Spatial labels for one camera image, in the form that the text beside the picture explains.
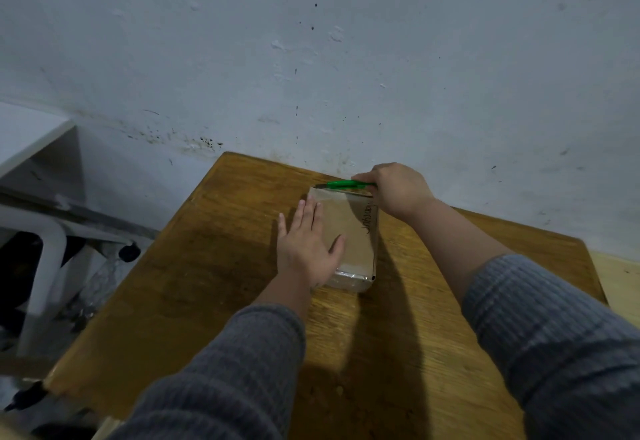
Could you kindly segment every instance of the wood grain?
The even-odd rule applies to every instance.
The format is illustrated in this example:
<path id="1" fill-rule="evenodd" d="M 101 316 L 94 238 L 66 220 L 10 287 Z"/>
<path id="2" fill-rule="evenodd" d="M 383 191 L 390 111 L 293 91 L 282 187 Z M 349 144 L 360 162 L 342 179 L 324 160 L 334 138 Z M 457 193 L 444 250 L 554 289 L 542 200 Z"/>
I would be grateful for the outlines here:
<path id="1" fill-rule="evenodd" d="M 125 418 L 151 381 L 178 371 L 276 273 L 275 219 L 308 170 L 225 153 L 47 380 Z M 574 238 L 462 211 L 487 233 L 600 300 Z M 378 280 L 357 296 L 316 292 L 291 438 L 514 438 L 522 414 L 477 346 L 411 228 L 381 213 Z"/>

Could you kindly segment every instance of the small cardboard box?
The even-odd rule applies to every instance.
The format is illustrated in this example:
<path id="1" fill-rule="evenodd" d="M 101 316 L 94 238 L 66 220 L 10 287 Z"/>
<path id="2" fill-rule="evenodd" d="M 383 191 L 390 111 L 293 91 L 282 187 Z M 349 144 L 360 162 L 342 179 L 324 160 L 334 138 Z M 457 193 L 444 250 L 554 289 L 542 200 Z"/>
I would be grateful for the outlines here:
<path id="1" fill-rule="evenodd" d="M 323 203 L 323 240 L 327 248 L 339 234 L 347 236 L 342 264 L 327 285 L 365 291 L 376 279 L 378 207 L 371 196 L 352 192 L 311 187 L 308 196 Z"/>

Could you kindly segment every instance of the gray knit sweater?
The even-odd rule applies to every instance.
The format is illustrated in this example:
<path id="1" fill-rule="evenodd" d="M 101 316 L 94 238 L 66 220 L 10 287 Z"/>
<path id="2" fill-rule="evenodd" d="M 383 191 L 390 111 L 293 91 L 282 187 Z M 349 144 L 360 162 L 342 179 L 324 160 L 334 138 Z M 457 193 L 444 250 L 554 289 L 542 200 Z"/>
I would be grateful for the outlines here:
<path id="1" fill-rule="evenodd" d="M 640 331 L 529 259 L 476 276 L 462 314 L 525 413 L 531 438 L 640 438 Z M 304 324 L 253 305 L 178 374 L 156 381 L 111 440 L 287 436 Z"/>

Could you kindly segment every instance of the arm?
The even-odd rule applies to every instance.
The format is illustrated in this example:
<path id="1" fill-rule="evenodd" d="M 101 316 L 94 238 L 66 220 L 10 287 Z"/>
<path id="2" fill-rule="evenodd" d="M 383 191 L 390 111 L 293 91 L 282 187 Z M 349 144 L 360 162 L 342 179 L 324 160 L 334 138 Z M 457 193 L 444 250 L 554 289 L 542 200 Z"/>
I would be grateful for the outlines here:
<path id="1" fill-rule="evenodd" d="M 640 331 L 437 201 L 413 169 L 382 164 L 353 178 L 375 183 L 381 209 L 427 246 L 530 436 L 640 432 Z"/>
<path id="2" fill-rule="evenodd" d="M 110 439 L 286 438 L 311 292 L 344 251 L 343 236 L 324 247 L 322 221 L 312 199 L 299 202 L 288 232 L 279 216 L 276 277 L 185 369 L 153 383 Z"/>

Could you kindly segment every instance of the white wall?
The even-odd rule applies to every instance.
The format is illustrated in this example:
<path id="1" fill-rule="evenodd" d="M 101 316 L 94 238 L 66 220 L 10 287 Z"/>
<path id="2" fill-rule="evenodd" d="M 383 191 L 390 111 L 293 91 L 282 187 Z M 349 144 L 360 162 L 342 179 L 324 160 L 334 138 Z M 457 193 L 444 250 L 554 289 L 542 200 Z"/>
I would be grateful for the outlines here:
<path id="1" fill-rule="evenodd" d="M 338 176 L 397 160 L 453 205 L 640 259 L 638 14 L 640 0 L 0 0 L 0 99 L 79 126 L 36 162 L 43 180 L 0 184 L 161 228 L 224 150 Z"/>

